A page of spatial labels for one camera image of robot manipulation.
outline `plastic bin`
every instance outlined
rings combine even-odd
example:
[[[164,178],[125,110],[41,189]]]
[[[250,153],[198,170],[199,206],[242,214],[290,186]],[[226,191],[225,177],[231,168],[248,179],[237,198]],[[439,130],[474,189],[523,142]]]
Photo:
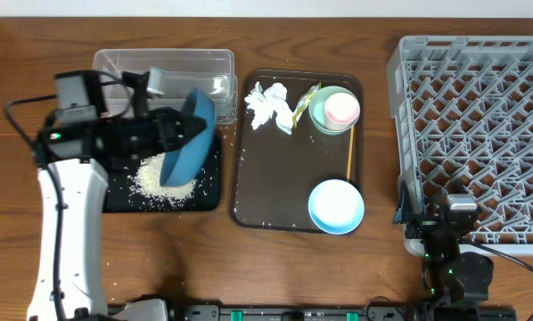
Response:
[[[144,73],[151,67],[165,71],[164,95],[149,101],[150,108],[171,106],[179,109],[189,91],[199,87],[215,103],[217,123],[236,120],[238,81],[234,55],[227,49],[103,49],[94,56],[95,70],[115,76],[122,71]],[[116,113],[127,105],[122,86],[106,86],[108,108]]]
[[[482,209],[471,238],[533,255],[533,37],[404,37],[387,77],[414,208],[460,180]]]

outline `green bowl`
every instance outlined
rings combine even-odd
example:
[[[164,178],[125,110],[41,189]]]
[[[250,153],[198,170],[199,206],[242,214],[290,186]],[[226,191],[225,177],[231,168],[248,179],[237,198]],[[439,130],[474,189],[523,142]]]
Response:
[[[310,114],[310,118],[312,119],[312,122],[314,123],[314,126],[323,132],[326,135],[339,135],[345,131],[348,131],[350,128],[352,128],[358,121],[359,116],[357,116],[357,119],[352,122],[352,124],[344,128],[342,130],[330,130],[327,129],[324,126],[324,106],[326,105],[326,101],[328,98],[330,98],[331,95],[338,94],[338,93],[346,93],[349,95],[353,95],[356,97],[352,92],[350,92],[348,89],[340,86],[328,86],[320,89],[312,98],[312,101],[310,102],[310,105],[308,106],[308,113]]]

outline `green clip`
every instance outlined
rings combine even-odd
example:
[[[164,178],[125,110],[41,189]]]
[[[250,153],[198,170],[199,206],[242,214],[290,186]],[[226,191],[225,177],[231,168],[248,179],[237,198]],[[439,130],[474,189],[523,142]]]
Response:
[[[357,321],[359,315],[356,312],[346,313],[346,321]]]
[[[242,312],[231,311],[231,321],[242,321]]]

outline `white tissue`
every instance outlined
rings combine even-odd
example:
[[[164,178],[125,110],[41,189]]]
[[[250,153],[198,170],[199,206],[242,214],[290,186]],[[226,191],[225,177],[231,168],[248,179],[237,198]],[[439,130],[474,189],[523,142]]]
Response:
[[[253,130],[267,123],[273,117],[273,111],[276,111],[276,126],[286,134],[292,134],[292,111],[286,103],[286,93],[286,87],[281,83],[274,83],[263,93],[257,81],[255,88],[245,97],[247,108],[255,112],[255,117],[250,123]]]

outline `wooden table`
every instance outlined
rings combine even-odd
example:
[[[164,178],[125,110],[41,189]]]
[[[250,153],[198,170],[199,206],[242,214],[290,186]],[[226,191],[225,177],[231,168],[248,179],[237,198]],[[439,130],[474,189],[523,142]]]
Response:
[[[533,35],[533,21],[0,18],[0,320],[25,317],[37,280],[42,215],[37,170],[4,119],[4,103],[54,93],[55,73],[90,69],[103,48],[228,48],[240,80],[258,68],[344,72],[365,88],[366,211],[352,236],[240,228],[227,215],[226,193],[210,213],[106,214],[102,282],[109,303],[153,292],[178,304],[359,306],[375,295],[427,297],[421,259],[406,252],[399,226],[390,223],[399,165],[385,65],[399,39],[415,34]],[[19,108],[16,115],[34,133],[54,106]],[[235,127],[221,127],[225,190]],[[533,275],[494,261],[488,304],[512,306],[526,319]]]

